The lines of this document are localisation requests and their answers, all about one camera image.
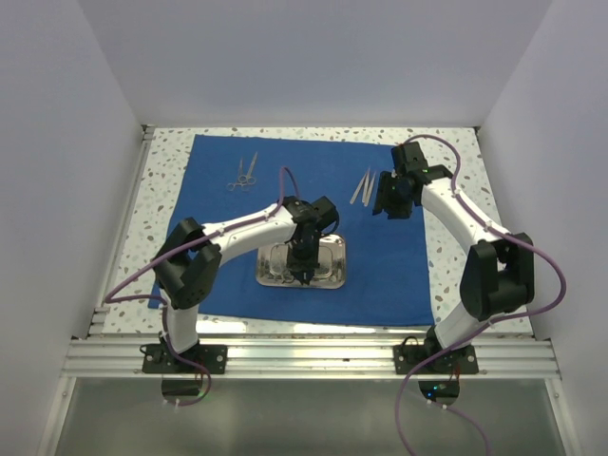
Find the steel pointed tweezers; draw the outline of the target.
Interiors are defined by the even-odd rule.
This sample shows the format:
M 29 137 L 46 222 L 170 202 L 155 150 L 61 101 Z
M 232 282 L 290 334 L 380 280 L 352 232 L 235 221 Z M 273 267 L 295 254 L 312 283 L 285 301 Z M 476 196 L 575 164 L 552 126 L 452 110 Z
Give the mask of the steel pointed tweezers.
M 365 176 L 367 174 L 367 171 L 364 174 L 364 176 L 361 178 L 360 182 L 358 182 L 358 184 L 357 184 L 357 186 L 356 186 L 356 188 L 355 188 L 355 190 L 354 190 L 354 192 L 353 192 L 353 194 L 351 196 L 350 204 L 354 204 L 357 201 L 357 198 L 360 198 L 361 201 L 362 201 L 362 192 L 363 192 L 364 178 L 365 178 Z
M 367 174 L 364 178 L 363 192 L 362 192 L 362 202 L 365 207 L 368 207 L 371 200 L 371 193 L 373 191 L 374 183 L 375 183 L 376 173 L 372 173 L 370 170 L 367 171 Z

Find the steel instrument tray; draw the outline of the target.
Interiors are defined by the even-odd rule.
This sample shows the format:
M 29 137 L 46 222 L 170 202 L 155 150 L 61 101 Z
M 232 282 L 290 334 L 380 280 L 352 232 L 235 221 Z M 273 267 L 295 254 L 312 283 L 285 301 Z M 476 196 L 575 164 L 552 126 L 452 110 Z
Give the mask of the steel instrument tray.
M 309 284 L 301 284 L 287 268 L 288 245 L 275 243 L 257 250 L 256 282 L 266 287 L 327 289 L 342 287 L 347 278 L 347 243 L 337 234 L 319 241 L 318 266 Z

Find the steel ring-handled forceps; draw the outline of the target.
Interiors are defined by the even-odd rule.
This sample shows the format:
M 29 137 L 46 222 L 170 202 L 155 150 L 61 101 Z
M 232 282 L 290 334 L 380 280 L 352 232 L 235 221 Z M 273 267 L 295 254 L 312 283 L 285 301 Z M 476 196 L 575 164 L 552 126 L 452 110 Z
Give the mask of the steel ring-handled forceps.
M 226 185 L 226 189 L 228 191 L 235 191 L 237 188 L 240 188 L 244 191 L 246 187 L 253 185 L 255 182 L 256 180 L 252 176 L 244 172 L 243 159 L 240 159 L 237 168 L 237 177 L 234 182 L 229 182 Z

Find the steel surgical scissors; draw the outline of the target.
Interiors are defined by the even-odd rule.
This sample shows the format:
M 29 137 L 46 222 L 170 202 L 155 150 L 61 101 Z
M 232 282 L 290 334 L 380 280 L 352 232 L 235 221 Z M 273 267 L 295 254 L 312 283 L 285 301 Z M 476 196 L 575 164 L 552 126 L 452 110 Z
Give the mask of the steel surgical scissors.
M 257 182 L 257 178 L 254 176 L 254 170 L 257 164 L 258 152 L 256 151 L 250 161 L 248 169 L 246 171 L 239 168 L 239 175 L 237 177 L 237 184 L 240 186 L 250 186 Z

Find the blue surgical cloth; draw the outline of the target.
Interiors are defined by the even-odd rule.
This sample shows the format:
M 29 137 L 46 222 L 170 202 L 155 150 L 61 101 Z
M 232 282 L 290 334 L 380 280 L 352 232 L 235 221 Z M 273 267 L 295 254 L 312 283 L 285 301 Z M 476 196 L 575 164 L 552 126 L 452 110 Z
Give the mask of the blue surgical cloth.
M 242 191 L 226 185 L 246 171 L 258 152 L 256 183 Z M 194 139 L 169 225 L 248 216 L 274 203 L 292 186 L 278 182 L 281 166 L 294 172 L 301 197 L 328 197 L 336 206 L 337 233 L 347 243 L 347 278 L 335 290 L 266 287 L 256 281 L 251 252 L 222 266 L 201 314 L 356 326 L 417 326 L 433 321 L 424 214 L 408 219 L 374 216 L 370 207 L 350 204 L 357 183 L 370 169 L 392 168 L 390 147 L 356 142 L 288 141 L 261 138 Z

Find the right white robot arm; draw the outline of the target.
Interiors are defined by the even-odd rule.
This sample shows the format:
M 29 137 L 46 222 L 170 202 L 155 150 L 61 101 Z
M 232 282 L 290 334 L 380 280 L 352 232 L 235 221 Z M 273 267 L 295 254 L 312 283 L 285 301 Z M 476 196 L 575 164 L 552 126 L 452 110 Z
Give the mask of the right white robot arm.
M 466 346 L 466 337 L 495 317 L 527 305 L 535 295 L 533 253 L 524 246 L 531 238 L 509 233 L 484 215 L 460 191 L 442 165 L 427 169 L 383 171 L 372 209 L 389 219 L 408 219 L 415 206 L 434 215 L 466 254 L 460 281 L 460 301 L 425 339 L 423 360 L 434 372 L 445 372 Z

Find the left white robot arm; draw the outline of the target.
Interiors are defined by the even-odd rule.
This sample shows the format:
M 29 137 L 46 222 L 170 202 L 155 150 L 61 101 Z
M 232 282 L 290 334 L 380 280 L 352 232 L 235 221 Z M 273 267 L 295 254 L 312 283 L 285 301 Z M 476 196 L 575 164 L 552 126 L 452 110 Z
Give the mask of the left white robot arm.
M 199 224 L 182 220 L 154 258 L 153 271 L 163 304 L 163 360 L 175 372 L 195 367 L 199 343 L 199 304 L 209 296 L 219 269 L 261 247 L 283 243 L 293 252 L 288 270 L 308 285 L 318 264 L 325 224 L 321 209 L 296 197 L 271 204 L 246 217 Z

